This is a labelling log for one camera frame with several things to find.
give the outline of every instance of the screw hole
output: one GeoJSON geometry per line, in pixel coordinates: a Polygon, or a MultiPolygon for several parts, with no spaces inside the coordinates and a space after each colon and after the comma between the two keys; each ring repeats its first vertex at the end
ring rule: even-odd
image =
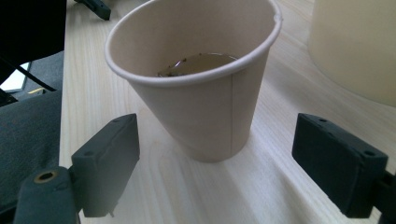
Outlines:
{"type": "Polygon", "coordinates": [[[86,152],[84,153],[84,156],[91,156],[91,155],[93,155],[93,152],[92,152],[92,151],[86,151],[86,152]]]}
{"type": "Polygon", "coordinates": [[[42,173],[35,177],[35,183],[37,183],[37,184],[47,183],[47,182],[51,181],[51,179],[55,178],[57,175],[58,175],[58,173],[56,171],[48,171],[48,172],[42,173]]]}
{"type": "Polygon", "coordinates": [[[375,153],[372,151],[364,151],[364,154],[366,154],[367,156],[375,156],[375,153]]]}

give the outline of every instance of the paper cup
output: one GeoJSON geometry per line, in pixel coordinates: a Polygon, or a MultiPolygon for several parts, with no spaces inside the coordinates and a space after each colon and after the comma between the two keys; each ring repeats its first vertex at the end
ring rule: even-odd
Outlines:
{"type": "Polygon", "coordinates": [[[316,0],[308,49],[337,84],[396,106],[395,0],[316,0]]]}
{"type": "Polygon", "coordinates": [[[268,50],[281,27],[270,0],[156,0],[133,10],[111,31],[106,61],[198,161],[222,161],[249,136],[268,50]],[[198,53],[238,60],[184,77],[156,77],[198,53]]]}

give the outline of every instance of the wooden table surface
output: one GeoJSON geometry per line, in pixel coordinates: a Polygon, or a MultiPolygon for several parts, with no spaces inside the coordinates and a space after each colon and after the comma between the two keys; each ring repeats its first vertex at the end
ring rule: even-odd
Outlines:
{"type": "Polygon", "coordinates": [[[396,170],[396,108],[330,81],[307,52],[314,0],[278,0],[284,23],[272,46],[250,137],[218,163],[194,161],[105,62],[106,37],[142,0],[104,1],[110,21],[67,4],[62,108],[62,166],[110,120],[136,113],[141,159],[114,212],[83,223],[376,223],[348,219],[290,155],[298,113],[328,119],[389,155],[396,170]]]}

